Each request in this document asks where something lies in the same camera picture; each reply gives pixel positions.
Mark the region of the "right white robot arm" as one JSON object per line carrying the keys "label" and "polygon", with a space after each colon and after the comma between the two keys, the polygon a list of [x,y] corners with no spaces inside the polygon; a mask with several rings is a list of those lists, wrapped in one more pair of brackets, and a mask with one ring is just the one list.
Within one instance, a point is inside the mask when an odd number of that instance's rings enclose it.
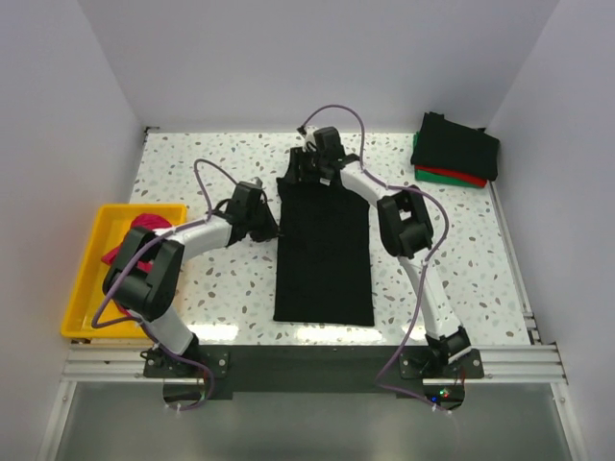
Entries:
{"label": "right white robot arm", "polygon": [[387,184],[369,172],[362,157],[345,152],[336,128],[302,125],[297,132],[303,145],[291,150],[286,177],[292,182],[340,186],[377,211],[381,243],[398,259],[414,288],[430,370],[451,376],[470,352],[471,342],[437,271],[430,267],[450,229],[443,206],[416,186]]}

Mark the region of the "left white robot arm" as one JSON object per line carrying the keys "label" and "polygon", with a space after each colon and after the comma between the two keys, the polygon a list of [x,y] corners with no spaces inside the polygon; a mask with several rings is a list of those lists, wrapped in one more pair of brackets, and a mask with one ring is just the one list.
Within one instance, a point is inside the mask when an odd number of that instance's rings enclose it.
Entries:
{"label": "left white robot arm", "polygon": [[267,204],[260,180],[238,182],[231,198],[201,220],[178,227],[130,229],[103,282],[105,295],[94,314],[93,328],[102,322],[108,303],[127,311],[124,321],[134,321],[166,352],[164,363],[176,376],[190,376],[202,361],[199,340],[173,307],[183,264],[209,251],[224,249],[250,237],[255,242],[278,235],[278,225]]}

